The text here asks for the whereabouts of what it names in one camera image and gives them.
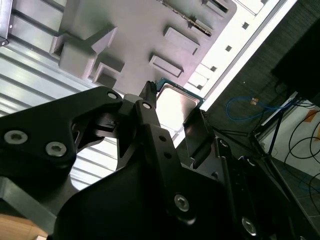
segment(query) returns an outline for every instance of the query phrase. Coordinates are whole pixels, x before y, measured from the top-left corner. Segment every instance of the black metal bracket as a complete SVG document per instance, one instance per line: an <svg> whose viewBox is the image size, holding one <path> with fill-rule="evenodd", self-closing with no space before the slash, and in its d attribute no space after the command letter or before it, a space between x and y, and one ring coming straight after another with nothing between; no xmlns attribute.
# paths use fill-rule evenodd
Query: black metal bracket
<svg viewBox="0 0 320 240"><path fill-rule="evenodd" d="M101 112L116 112L121 105L119 94L97 87L2 117L0 175L35 181L41 176L44 185L65 179L76 154L104 139L89 127L92 119Z"/></svg>

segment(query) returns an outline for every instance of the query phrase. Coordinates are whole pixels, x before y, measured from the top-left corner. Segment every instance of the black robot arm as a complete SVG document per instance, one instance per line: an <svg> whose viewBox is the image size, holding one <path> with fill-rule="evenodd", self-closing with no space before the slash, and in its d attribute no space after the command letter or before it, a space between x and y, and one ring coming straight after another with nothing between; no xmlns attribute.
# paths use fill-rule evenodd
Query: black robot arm
<svg viewBox="0 0 320 240"><path fill-rule="evenodd" d="M235 159L199 109L184 123L194 164L182 165L155 107L147 82L140 96L97 87L0 118L0 198L52 240L319 238L288 187ZM76 155L105 137L117 170L78 192Z"/></svg>

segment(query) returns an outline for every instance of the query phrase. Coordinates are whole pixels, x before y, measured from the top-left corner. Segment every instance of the wooden surface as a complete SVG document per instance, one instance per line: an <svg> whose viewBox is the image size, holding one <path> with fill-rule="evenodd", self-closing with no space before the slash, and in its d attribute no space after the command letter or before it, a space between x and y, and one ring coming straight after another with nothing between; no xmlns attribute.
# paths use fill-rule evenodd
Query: wooden surface
<svg viewBox="0 0 320 240"><path fill-rule="evenodd" d="M47 234L30 220L0 214L0 240L35 240Z"/></svg>

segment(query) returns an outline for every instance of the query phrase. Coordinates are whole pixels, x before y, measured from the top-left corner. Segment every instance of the metal frame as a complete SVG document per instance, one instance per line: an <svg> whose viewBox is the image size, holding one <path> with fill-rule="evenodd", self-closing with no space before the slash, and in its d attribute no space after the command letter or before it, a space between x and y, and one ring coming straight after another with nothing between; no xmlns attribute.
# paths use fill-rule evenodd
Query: metal frame
<svg viewBox="0 0 320 240"><path fill-rule="evenodd" d="M0 47L9 44L8 34L10 25L10 17L12 10L13 0L1 0L0 1Z"/></svg>

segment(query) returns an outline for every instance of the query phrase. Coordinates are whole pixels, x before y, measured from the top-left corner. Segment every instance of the orange sticker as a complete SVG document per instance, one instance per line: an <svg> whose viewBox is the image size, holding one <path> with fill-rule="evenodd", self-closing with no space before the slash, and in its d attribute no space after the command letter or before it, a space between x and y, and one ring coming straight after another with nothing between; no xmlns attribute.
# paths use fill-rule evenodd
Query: orange sticker
<svg viewBox="0 0 320 240"><path fill-rule="evenodd" d="M316 116L316 112L318 112L317 110L310 110L308 112L308 114L305 116L306 119L304 120L305 123L311 123L312 120L315 118Z"/></svg>

